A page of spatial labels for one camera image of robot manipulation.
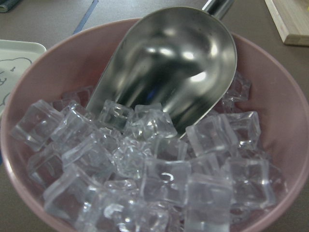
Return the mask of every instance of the gray table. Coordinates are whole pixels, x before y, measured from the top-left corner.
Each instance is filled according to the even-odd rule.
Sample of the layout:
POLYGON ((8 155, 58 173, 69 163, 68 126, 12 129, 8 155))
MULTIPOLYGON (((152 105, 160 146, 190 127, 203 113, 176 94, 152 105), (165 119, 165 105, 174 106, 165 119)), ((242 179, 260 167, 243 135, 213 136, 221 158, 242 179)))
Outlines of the gray table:
MULTIPOLYGON (((206 0, 100 0, 82 29, 121 19, 142 17, 167 6, 201 8, 206 0)), ((30 41, 47 49, 74 33, 92 0, 23 0, 0 14, 0 39, 30 41)), ((263 0, 236 0, 225 25, 276 58, 309 99, 309 47, 283 45, 263 0)), ((22 202, 0 166, 0 232, 53 232, 22 202)), ((309 183, 295 203, 264 232, 309 231, 309 183)))

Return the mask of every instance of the ice scoop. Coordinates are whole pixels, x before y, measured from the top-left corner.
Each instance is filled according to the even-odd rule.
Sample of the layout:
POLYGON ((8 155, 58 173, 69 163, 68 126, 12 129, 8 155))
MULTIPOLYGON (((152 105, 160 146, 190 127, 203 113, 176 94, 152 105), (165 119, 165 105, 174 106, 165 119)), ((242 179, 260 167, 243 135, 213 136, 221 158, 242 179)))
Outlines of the ice scoop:
POLYGON ((216 18, 232 2, 209 0, 204 11, 171 7, 139 20, 113 54, 87 110, 99 115, 106 99, 132 108, 160 102, 181 137, 233 80, 235 43, 216 18))

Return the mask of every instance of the wooden cutting board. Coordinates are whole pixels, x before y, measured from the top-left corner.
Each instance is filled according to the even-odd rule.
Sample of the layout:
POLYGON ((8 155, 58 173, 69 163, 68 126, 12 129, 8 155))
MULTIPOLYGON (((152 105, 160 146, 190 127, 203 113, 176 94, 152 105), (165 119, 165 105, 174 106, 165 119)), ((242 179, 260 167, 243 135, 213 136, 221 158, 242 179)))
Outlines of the wooden cutting board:
POLYGON ((285 44, 309 46, 309 0, 265 0, 285 44))

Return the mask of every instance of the blue tape strip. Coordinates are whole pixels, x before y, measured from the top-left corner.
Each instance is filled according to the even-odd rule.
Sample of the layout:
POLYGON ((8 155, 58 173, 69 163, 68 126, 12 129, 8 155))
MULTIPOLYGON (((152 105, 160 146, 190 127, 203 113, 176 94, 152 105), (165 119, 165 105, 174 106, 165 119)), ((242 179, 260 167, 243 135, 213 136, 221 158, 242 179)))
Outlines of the blue tape strip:
POLYGON ((82 20, 77 25, 77 27, 76 27, 75 31, 73 32, 73 34, 76 34, 76 33, 80 32, 83 29, 85 23, 87 22, 88 18, 90 17, 91 13, 93 12, 93 10, 96 7, 97 3, 98 3, 98 0, 93 0, 91 5, 89 6, 88 10, 86 11, 85 15, 83 16, 82 20))

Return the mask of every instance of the dark green cloth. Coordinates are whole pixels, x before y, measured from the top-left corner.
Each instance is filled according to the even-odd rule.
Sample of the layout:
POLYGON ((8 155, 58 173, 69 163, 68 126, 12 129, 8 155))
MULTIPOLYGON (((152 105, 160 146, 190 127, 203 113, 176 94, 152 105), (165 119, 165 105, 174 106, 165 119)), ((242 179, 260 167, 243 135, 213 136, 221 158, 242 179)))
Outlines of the dark green cloth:
POLYGON ((20 0, 0 0, 0 13, 8 12, 18 2, 20 2, 20 0))

